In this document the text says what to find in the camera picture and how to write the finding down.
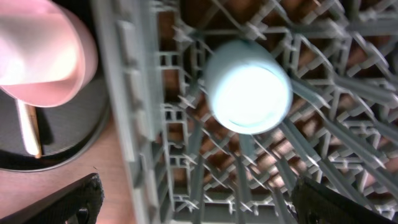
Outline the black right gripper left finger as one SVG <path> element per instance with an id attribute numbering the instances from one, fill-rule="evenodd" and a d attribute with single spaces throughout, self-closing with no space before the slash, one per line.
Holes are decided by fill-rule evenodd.
<path id="1" fill-rule="evenodd" d="M 104 201 L 99 174 L 91 173 L 1 219 L 2 224 L 95 224 Z"/>

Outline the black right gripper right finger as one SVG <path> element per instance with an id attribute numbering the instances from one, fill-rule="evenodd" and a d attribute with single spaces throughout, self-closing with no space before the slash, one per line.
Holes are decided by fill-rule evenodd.
<path id="1" fill-rule="evenodd" d="M 291 199 L 299 224 L 395 224 L 308 177 L 296 181 Z"/>

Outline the light blue plastic cup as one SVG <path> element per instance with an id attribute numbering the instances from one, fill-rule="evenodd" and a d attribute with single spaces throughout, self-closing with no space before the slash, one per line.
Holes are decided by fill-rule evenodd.
<path id="1" fill-rule="evenodd" d="M 219 46 L 207 60 L 203 78 L 213 117 L 239 134 L 275 128 L 292 106 L 293 89 L 286 71 L 251 40 Z"/>

